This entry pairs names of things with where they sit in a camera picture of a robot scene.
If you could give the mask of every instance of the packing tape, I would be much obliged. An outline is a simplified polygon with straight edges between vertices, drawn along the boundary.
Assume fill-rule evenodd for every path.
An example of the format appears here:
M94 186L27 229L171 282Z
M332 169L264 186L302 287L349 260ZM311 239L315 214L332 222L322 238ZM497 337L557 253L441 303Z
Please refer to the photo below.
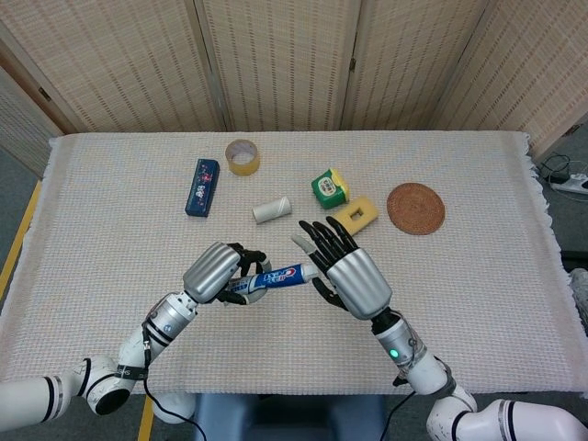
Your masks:
M251 155L253 159L248 163L238 164L234 159L240 154ZM224 155L229 163L229 169L238 176L252 175L259 168L259 152L251 141L235 140L231 142L224 151Z

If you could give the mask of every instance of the roll of tape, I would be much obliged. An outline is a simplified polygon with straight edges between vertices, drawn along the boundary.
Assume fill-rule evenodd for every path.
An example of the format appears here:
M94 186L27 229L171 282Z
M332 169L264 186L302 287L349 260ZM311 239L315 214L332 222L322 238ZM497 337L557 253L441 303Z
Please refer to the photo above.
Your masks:
M292 206L287 197L272 200L254 208L254 218L257 223L271 221L292 212Z
M224 151L224 155L229 163L229 169L238 176L252 175L259 168L259 152L251 141L235 140L231 142ZM241 164L235 161L239 159L238 156L250 156L252 159Z

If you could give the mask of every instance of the toothpaste tube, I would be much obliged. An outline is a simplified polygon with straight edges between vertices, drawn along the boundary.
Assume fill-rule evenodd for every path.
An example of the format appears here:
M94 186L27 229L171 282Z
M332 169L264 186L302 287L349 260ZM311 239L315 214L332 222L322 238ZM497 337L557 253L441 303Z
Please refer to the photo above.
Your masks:
M315 265L297 264L268 273L230 280L226 289L237 294L247 295L259 289L301 285L318 276L319 270Z

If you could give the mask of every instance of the robotic hand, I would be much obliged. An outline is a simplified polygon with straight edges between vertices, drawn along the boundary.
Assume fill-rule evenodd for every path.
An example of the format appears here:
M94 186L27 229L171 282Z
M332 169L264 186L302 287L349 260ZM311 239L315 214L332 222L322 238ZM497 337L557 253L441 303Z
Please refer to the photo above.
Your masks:
M397 386L408 382L416 393L436 397L427 431L438 441L588 441L588 428L552 406L497 400L477 412L474 398L431 354L404 317L389 307L391 288L368 253L359 248L336 219L328 227L302 220L316 247L299 235L292 240L326 275L334 292L318 278L312 284L330 304L359 320L372 321L372 333L400 371Z
M129 398L139 380L146 380L150 364L197 315L197 306L219 300L245 305L261 299L267 289L234 292L229 281L241 268L271 270L264 253L238 243L214 243L184 274L184 289L161 299L119 350L118 364L107 356L85 358L59 376L0 383L0 432L42 423L65 413L73 396L84 397L99 415L115 412Z

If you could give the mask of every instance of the power strip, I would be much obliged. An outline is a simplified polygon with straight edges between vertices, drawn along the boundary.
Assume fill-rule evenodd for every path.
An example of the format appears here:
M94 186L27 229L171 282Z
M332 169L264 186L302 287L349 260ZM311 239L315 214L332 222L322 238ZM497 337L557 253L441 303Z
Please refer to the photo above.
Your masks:
M588 195L588 175L581 173L570 175L570 179L562 184L552 182L550 185L554 190Z

